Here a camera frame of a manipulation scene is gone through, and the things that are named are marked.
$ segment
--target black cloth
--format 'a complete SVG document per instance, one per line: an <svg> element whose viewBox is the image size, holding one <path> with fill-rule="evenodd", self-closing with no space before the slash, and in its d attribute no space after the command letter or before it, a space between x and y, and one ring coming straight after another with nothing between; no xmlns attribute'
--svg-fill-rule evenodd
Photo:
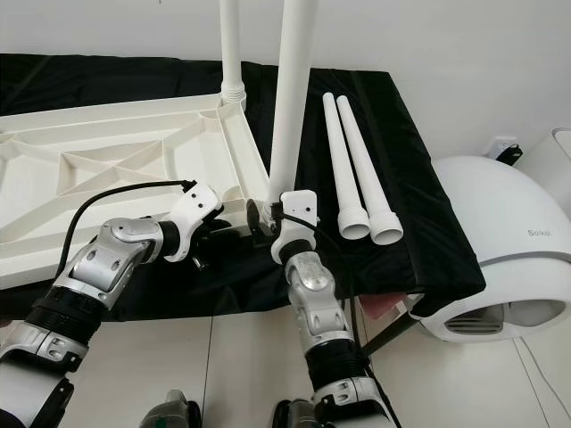
<svg viewBox="0 0 571 428"><path fill-rule="evenodd" d="M63 109L176 96L217 93L220 62L168 58L0 56L0 114ZM244 62L246 118L269 168L277 67ZM389 246L368 237L346 241L337 230L333 170L321 96L347 95L404 238ZM318 70L310 74L296 188L318 194L320 224L343 249L356 277L355 292L423 292L415 312L424 316L450 301L484 289L484 278L432 169L415 125L385 72ZM346 280L327 243L319 249L339 279ZM268 248L250 239L221 245L211 267L197 272L190 260L165 261L137 270L111 319L197 317L260 311L287 304L282 268ZM51 281L0 292L0 317L22 317Z"/></svg>

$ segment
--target white pipe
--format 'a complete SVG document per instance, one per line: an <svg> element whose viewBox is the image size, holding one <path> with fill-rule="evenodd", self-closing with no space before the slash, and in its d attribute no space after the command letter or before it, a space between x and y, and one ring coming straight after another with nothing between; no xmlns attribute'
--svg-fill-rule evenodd
<svg viewBox="0 0 571 428"><path fill-rule="evenodd" d="M318 0L284 3L269 195L264 206L266 219L271 217L271 204L279 202L279 195L294 189L318 3Z"/></svg>
<svg viewBox="0 0 571 428"><path fill-rule="evenodd" d="M220 37L222 40L222 100L242 103L245 109L246 92L240 62L240 17L238 0L220 0Z"/></svg>
<svg viewBox="0 0 571 428"><path fill-rule="evenodd" d="M369 233L368 215L360 205L359 191L351 169L335 99L330 92L323 95L323 108L335 176L335 189L339 201L339 215L337 216L339 233L345 239L360 239Z"/></svg>
<svg viewBox="0 0 571 428"><path fill-rule="evenodd" d="M373 162L368 156L367 147L347 97L342 95L337 98L337 106L347 136L347 143L351 150L353 165L355 165L359 179L360 190L367 206L371 239L377 245L396 243L402 238L401 222L396 214L391 211L389 202L386 200L385 192L378 180Z"/></svg>

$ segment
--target white pole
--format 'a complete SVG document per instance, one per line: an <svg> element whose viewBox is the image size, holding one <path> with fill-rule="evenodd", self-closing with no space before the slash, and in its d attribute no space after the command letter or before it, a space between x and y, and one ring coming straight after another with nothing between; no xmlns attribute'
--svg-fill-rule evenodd
<svg viewBox="0 0 571 428"><path fill-rule="evenodd" d="M222 101L242 103L246 92L240 62L240 17L238 0L220 0L220 36L222 39Z"/></svg>
<svg viewBox="0 0 571 428"><path fill-rule="evenodd" d="M386 200L385 192L378 180L373 162L368 156L367 147L347 97L343 95L337 98L337 106L359 179L360 190L363 193L365 205L367 205L371 239L377 245L396 243L402 238L401 222L391 211L389 202Z"/></svg>
<svg viewBox="0 0 571 428"><path fill-rule="evenodd" d="M345 239L360 239L368 235L368 215L360 205L359 191L351 169L335 99L330 92L323 95L323 108L335 176L335 189L339 201L339 216L337 216L339 233Z"/></svg>
<svg viewBox="0 0 571 428"><path fill-rule="evenodd" d="M265 219L271 217L271 204L279 202L279 195L294 189L318 3L318 0L284 3Z"/></svg>

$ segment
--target black cable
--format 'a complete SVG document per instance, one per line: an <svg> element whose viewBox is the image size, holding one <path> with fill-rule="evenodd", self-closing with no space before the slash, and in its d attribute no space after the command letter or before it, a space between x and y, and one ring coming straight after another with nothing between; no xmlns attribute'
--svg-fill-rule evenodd
<svg viewBox="0 0 571 428"><path fill-rule="evenodd" d="M60 263L57 267L57 271L55 272L55 277L57 278L60 275L60 273L65 269L65 264L67 263L68 256L70 255L70 247L71 247L71 240L73 239L73 233L75 232L75 228L78 225L79 218L85 212L85 210L89 208L91 204L99 201L100 199L103 199L106 196L111 196L112 194L128 192L130 190L136 190L136 189L145 189L147 187L182 185L183 191L186 192L194 184L195 182L191 181L175 180L175 181L151 181L148 183L138 183L136 185L124 185L122 187L116 187L114 189L106 190L105 192L96 194L95 196L89 198L87 201L83 202L83 204L78 208L78 210L73 215L73 218L71 219L70 225L68 227L68 231L65 234L65 240L63 241L63 247L62 247L62 255L60 256Z"/></svg>
<svg viewBox="0 0 571 428"><path fill-rule="evenodd" d="M396 425L396 428L402 428L401 422L397 418L396 413L394 412L393 406L391 405L391 401L389 401L389 398L386 395L385 391L383 390L381 383L378 381L377 377L373 373L372 368L370 367L370 360L368 358L366 358L361 351L359 330L357 328L357 313L356 313L356 308L355 308L355 290L354 290L353 275L352 275L352 271L349 269L349 267L347 266L347 264L343 258L343 252L341 251L341 248L339 248L339 245L337 245L337 243L333 240L333 238L331 238L328 234L326 234L320 228L312 225L310 222L305 221L302 218L297 218L297 217L290 216L289 214L284 214L284 213L280 214L279 217L284 218L286 220L293 221L294 223L297 223L299 225L306 226L309 229L311 229L312 231L314 231L315 233L317 233L320 236L322 236L323 238L325 238L326 241L329 243L329 245L335 250L335 252L337 252L339 259L343 262L343 269L345 270L345 274L347 275L348 283L349 283L349 293L350 293L350 295L349 295L349 308L351 311L351 327L352 327L352 334L353 334L353 339L355 341L355 345L357 347L357 350L359 352L360 357L362 358L362 360L364 362L363 365L365 366L365 372L367 373L367 376L370 377L371 379L373 379L373 382L375 382L375 385L377 386L379 395L381 396L381 399L383 400L383 402L386 404L386 408L389 411L389 413L391 414L391 418L393 419L393 422Z"/></svg>

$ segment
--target white dome machine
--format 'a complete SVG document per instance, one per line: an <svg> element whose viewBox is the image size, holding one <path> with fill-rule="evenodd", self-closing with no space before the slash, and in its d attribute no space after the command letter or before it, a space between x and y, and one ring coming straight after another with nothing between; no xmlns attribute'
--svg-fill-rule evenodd
<svg viewBox="0 0 571 428"><path fill-rule="evenodd" d="M476 156L434 162L484 274L486 288L454 301L425 328L449 342L523 336L571 314L571 222L522 172Z"/></svg>

